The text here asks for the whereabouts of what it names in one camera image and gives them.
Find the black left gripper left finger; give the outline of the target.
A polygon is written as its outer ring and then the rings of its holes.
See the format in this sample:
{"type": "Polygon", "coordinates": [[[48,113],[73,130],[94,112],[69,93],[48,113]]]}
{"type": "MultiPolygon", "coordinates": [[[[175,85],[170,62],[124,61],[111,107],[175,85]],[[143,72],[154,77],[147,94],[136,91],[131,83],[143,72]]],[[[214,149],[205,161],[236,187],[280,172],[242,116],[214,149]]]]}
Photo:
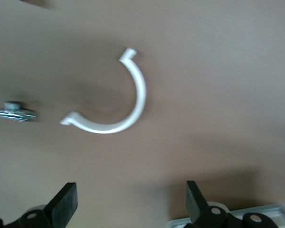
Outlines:
{"type": "Polygon", "coordinates": [[[76,183],[68,182],[42,209],[31,209],[9,224],[0,219],[0,228],[65,228],[77,206],[76,183]]]}

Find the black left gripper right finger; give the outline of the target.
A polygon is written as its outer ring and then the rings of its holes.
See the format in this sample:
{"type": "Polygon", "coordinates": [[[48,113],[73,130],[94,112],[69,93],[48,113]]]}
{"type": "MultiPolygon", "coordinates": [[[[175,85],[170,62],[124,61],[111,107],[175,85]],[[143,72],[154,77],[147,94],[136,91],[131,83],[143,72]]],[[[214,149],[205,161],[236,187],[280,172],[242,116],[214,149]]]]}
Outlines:
{"type": "Polygon", "coordinates": [[[210,206],[193,180],[186,181],[186,208],[191,223],[187,228],[275,228],[276,223],[260,213],[238,219],[219,206],[210,206]]]}

